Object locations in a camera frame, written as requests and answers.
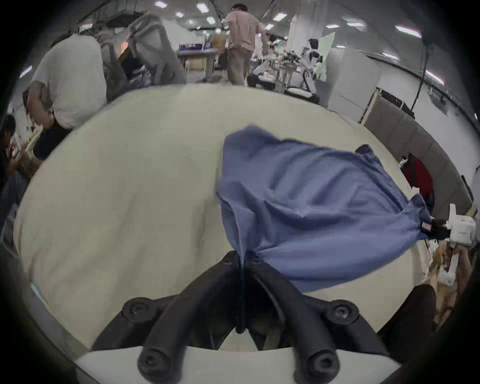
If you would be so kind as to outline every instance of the white table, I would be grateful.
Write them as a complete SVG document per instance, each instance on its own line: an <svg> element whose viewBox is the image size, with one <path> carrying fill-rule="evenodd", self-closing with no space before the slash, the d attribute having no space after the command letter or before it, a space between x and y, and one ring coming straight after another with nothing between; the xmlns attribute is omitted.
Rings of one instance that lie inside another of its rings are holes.
<svg viewBox="0 0 480 384"><path fill-rule="evenodd" d="M25 271L84 345L128 299L177 294L231 250L215 180L225 136L250 123L342 150L369 144L412 196L395 159L366 128L312 103L211 84L126 94L51 154L15 225ZM419 242L367 276L310 294L354 302L379 330L413 289L425 252Z"/></svg>

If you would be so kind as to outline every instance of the white t-shirt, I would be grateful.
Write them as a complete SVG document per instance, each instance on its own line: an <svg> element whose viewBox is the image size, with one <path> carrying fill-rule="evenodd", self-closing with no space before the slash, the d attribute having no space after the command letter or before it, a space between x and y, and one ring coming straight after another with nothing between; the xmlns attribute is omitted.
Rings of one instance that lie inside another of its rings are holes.
<svg viewBox="0 0 480 384"><path fill-rule="evenodd" d="M50 90L55 119L76 128L107 103L100 44L91 36L72 35L43 57L33 76Z"/></svg>

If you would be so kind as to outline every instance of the black pants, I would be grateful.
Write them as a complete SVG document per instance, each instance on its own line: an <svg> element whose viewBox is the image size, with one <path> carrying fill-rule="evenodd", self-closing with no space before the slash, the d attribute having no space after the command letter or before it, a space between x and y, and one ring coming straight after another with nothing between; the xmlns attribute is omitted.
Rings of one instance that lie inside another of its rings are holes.
<svg viewBox="0 0 480 384"><path fill-rule="evenodd" d="M419 285L412 290L378 332L392 359L406 363L425 346L434 330L435 308L435 291L430 285Z"/></svg>
<svg viewBox="0 0 480 384"><path fill-rule="evenodd" d="M45 160L71 131L71 129L61 127L55 121L50 129L43 130L40 138L33 147L33 154L37 159Z"/></svg>

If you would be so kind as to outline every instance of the ceiling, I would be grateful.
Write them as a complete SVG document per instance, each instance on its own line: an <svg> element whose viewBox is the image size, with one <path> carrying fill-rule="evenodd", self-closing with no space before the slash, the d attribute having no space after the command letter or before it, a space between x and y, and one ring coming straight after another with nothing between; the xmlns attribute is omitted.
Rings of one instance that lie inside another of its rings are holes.
<svg viewBox="0 0 480 384"><path fill-rule="evenodd" d="M264 25L272 23L274 27L270 32L279 36L288 35L289 22L301 1L317 3L327 1L326 23L340 25L339 28L325 29L324 32L324 34L327 34L335 31L334 45L341 44L365 51L370 56L390 61L416 74L421 74L423 68L426 48L422 39L401 33L395 29L395 25L401 24L418 29L424 34L424 31L429 28L429 25L420 25L420 22L415 24L407 16L406 7L402 3L408 2L408 0L214 0L216 8L210 0L163 0L167 4L165 8L155 6L156 1L115 0L117 7L123 6L124 8L134 8L135 11L153 12L163 18L176 20L181 26L189 29L220 27L220 18L217 11L225 16L236 1L241 1L249 7L249 12ZM198 2L204 2L209 8L209 12L201 13L195 6ZM82 19L80 15L88 16L93 10L106 3L107 1L102 0L78 0L75 3L75 19L80 23ZM263 17L269 8L270 12ZM182 12L184 16L179 18L175 15L176 12ZM287 16L281 22L272 22L273 17L278 12L284 12ZM213 16L216 23L214 25L209 24L206 20L207 16ZM362 20L365 27L359 30L347 26L344 18ZM393 54L399 57L399 60L391 60L382 56L382 52ZM464 109L471 111L473 115L473 108L467 92L450 54L437 45L431 44L427 69L445 80L444 87L440 84L435 85L454 95L456 99L460 100Z"/></svg>

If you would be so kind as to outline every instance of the person with dark hair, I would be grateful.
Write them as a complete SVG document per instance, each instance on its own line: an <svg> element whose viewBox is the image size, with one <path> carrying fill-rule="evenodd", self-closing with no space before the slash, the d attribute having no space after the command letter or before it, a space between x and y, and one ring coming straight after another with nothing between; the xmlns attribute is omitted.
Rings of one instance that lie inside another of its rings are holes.
<svg viewBox="0 0 480 384"><path fill-rule="evenodd" d="M248 12L248 7L245 4L237 3L234 6L232 6L232 11Z"/></svg>
<svg viewBox="0 0 480 384"><path fill-rule="evenodd" d="M15 118L10 114L5 116L0 128L0 231L12 205L20 203L28 185L28 182L16 172L28 143L22 145L16 159L9 161L7 156L15 129Z"/></svg>
<svg viewBox="0 0 480 384"><path fill-rule="evenodd" d="M250 59L255 50L255 36L261 34L264 55L268 54L268 41L263 25L244 4L235 4L225 18L230 30L228 43L228 80L233 85L244 85L250 70Z"/></svg>
<svg viewBox="0 0 480 384"><path fill-rule="evenodd" d="M43 103L44 88L53 103L53 115ZM33 122L43 126L34 155L46 159L73 129L106 103L100 44L91 36L58 37L40 62L28 91L27 111Z"/></svg>

